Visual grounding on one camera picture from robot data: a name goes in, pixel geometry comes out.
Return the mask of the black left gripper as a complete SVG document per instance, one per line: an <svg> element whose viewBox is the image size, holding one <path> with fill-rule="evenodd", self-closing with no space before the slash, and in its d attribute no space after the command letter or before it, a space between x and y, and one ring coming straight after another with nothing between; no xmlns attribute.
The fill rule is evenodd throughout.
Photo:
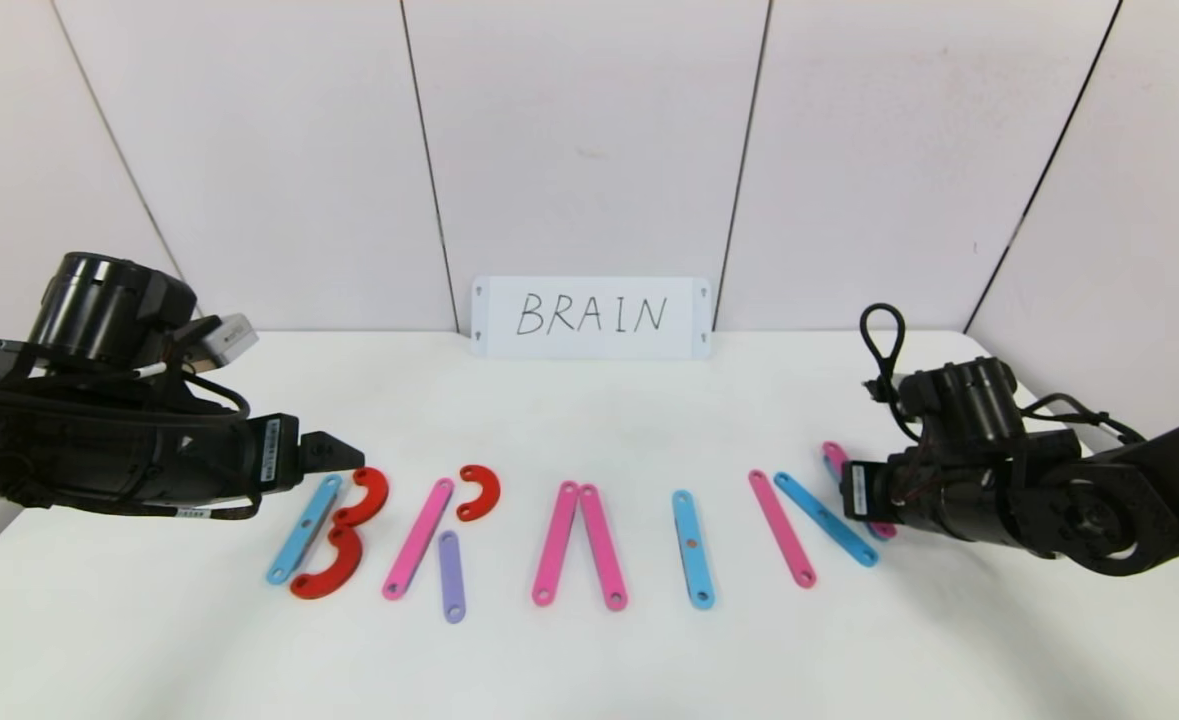
<svg viewBox="0 0 1179 720"><path fill-rule="evenodd" d="M302 434L272 414L219 427L167 429L153 478L154 506L213 506L296 487L301 471L353 471L365 454L328 432Z"/></svg>

